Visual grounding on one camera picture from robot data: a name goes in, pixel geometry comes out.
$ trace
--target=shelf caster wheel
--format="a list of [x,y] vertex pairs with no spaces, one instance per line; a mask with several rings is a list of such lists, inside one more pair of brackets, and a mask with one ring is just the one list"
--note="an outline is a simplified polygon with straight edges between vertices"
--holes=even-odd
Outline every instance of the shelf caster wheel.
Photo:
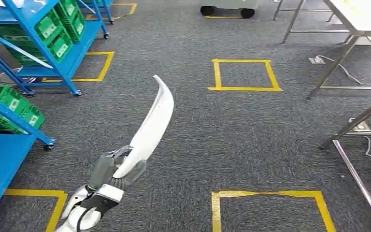
[[81,96],[82,95],[82,92],[79,89],[75,93],[71,93],[71,94],[74,95],[74,96]]
[[200,13],[202,16],[210,16],[214,13],[214,7],[213,6],[201,6]]
[[34,93],[23,93],[23,96],[27,97],[27,98],[33,98],[35,96]]
[[254,14],[255,14],[254,9],[244,8],[241,10],[241,16],[243,18],[251,18],[252,16],[254,16]]
[[43,149],[44,149],[45,151],[50,151],[50,150],[53,149],[54,146],[55,146],[55,145],[45,145],[45,146],[43,146]]

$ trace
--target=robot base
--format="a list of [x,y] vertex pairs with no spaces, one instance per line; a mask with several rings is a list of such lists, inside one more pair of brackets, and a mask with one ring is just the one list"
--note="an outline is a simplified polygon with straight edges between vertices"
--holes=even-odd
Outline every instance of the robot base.
[[[200,13],[203,16],[210,16],[214,13],[215,8],[216,7],[214,7],[214,6],[201,6]],[[252,16],[254,16],[254,14],[255,14],[254,9],[250,9],[250,8],[241,9],[241,16],[243,18],[251,18]]]

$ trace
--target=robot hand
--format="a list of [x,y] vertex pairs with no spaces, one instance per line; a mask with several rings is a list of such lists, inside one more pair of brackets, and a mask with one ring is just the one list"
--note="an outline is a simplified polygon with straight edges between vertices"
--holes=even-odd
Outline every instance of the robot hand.
[[[117,150],[117,153],[121,153],[120,151],[124,149],[125,147]],[[106,175],[103,174],[105,174],[104,170],[110,167],[107,161],[115,163],[119,158],[119,156],[111,157],[113,153],[108,152],[107,155],[103,154],[99,158],[89,184],[81,186],[72,195],[62,214],[62,219],[67,218],[67,220],[57,232],[89,231],[109,209],[120,203],[124,191],[133,185],[146,170],[146,161],[141,160],[124,177],[114,178],[109,175],[106,180]]]
[[70,198],[61,217],[67,220],[56,232],[88,232],[144,173],[146,160],[160,142],[174,108],[170,90],[157,75],[154,78],[158,94],[130,145],[100,156],[89,183]]

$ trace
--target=green plastic crate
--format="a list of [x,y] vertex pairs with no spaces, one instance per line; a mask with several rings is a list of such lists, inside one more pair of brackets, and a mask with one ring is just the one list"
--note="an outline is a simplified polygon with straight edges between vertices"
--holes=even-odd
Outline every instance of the green plastic crate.
[[76,14],[80,11],[76,0],[60,0],[55,5],[55,10],[60,16],[63,25],[71,25]]
[[69,33],[71,40],[74,43],[78,43],[83,35],[83,31],[85,29],[85,18],[83,17],[82,12],[77,12],[75,18],[72,21],[71,25],[64,25],[66,28],[66,31]]
[[[35,30],[43,43],[48,46],[64,30],[64,27],[56,11],[51,10],[35,25]],[[0,24],[0,36],[18,47],[36,47],[19,25]]]
[[[54,40],[48,45],[49,51],[55,57],[58,62],[61,62],[66,54],[70,51],[73,47],[73,42],[66,32],[63,30]],[[26,52],[30,53],[31,55],[39,58],[42,61],[46,61],[43,54],[36,48],[28,48],[28,47],[21,47],[21,49],[25,50]],[[12,54],[12,56],[19,61],[19,63],[25,66],[33,66],[33,65],[40,65],[35,61],[31,60],[25,55],[16,52],[13,49],[8,48],[8,51]]]
[[45,116],[32,104],[23,110],[21,117],[36,129],[45,121]]
[[[21,94],[13,91],[9,86],[0,85],[0,102],[18,115],[27,108],[30,103]],[[12,133],[25,133],[22,129],[0,115],[0,131]]]
[[[33,61],[31,58],[21,54],[21,53],[18,53],[16,52],[15,50],[12,50],[12,49],[8,49],[9,52],[12,54],[12,56],[17,60],[19,61],[20,64],[22,64],[23,66],[35,66],[35,65],[41,65],[35,61]],[[42,55],[42,53],[38,50],[38,49],[29,49],[29,50],[25,50],[27,51],[29,54],[33,55],[34,57],[40,59],[41,61],[47,61],[46,58]]]
[[[92,4],[92,1],[91,0],[83,0],[84,3],[86,4]],[[96,0],[96,3],[99,4],[101,2],[101,0]]]
[[60,62],[73,47],[73,42],[66,31],[61,32],[49,45],[49,50]]

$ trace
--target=metal table frame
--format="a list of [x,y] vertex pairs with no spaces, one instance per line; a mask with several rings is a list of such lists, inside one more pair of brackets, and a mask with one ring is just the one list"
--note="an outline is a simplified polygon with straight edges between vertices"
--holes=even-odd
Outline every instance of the metal table frame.
[[[355,90],[355,89],[362,89],[362,90],[371,90],[371,86],[325,86],[324,83],[328,80],[328,78],[332,75],[333,71],[336,70],[336,68],[340,65],[340,63],[345,60],[346,56],[350,53],[352,48],[355,46],[356,41],[358,40],[359,36],[351,36],[348,44],[345,46],[344,51],[339,56],[338,59],[332,64],[332,66],[329,68],[328,73],[323,76],[316,87],[314,87],[309,95],[307,96],[307,99],[311,99],[315,96],[315,94],[320,89],[347,89],[347,90]],[[366,36],[366,38],[371,42],[371,37]]]
[[[277,17],[278,13],[280,11],[295,11],[294,16],[291,19],[291,22],[289,23],[288,30],[285,33],[284,38],[282,39],[282,43],[285,43],[288,40],[288,37],[291,33],[349,33],[349,30],[292,30],[294,27],[295,21],[297,21],[298,15],[301,11],[306,11],[306,12],[333,12],[332,10],[316,10],[316,9],[311,9],[311,10],[304,10],[302,9],[303,5],[305,3],[305,0],[300,0],[298,7],[296,10],[294,9],[280,9],[282,5],[282,1],[278,4],[277,10],[274,15],[274,19]],[[329,17],[330,21],[333,18],[333,15],[335,13],[333,12],[332,15]]]
[[[296,9],[293,9],[293,8],[281,8],[283,2],[284,2],[284,0],[279,1],[278,6],[277,6],[276,11],[275,11],[275,14],[274,14],[274,17],[272,18],[273,21],[275,21],[277,19],[278,14],[279,14],[280,11],[296,11]],[[303,12],[332,12],[329,9],[301,9],[300,11],[303,11]],[[334,14],[332,14],[330,16],[330,18],[328,19],[327,22],[331,21],[331,19],[333,18],[333,15]]]
[[350,132],[352,128],[357,126],[359,123],[363,122],[366,120],[368,117],[371,116],[371,107],[361,113],[359,116],[355,118],[352,122],[348,123],[346,126],[344,126],[342,129],[340,129],[337,133],[335,133],[333,136],[330,138],[326,139],[322,145],[320,146],[321,149],[328,148],[331,143],[333,143],[338,150],[342,160],[346,164],[346,167],[350,171],[352,177],[356,181],[357,185],[359,186],[360,190],[363,193],[363,196],[366,198],[368,201],[369,205],[371,206],[371,194],[369,193],[368,189],[366,186],[363,184],[360,176],[357,174],[355,168],[353,167],[351,161],[349,160],[348,156],[344,152],[343,148],[341,147],[341,144],[339,143],[339,139],[342,136],[368,136],[371,135],[371,132]]

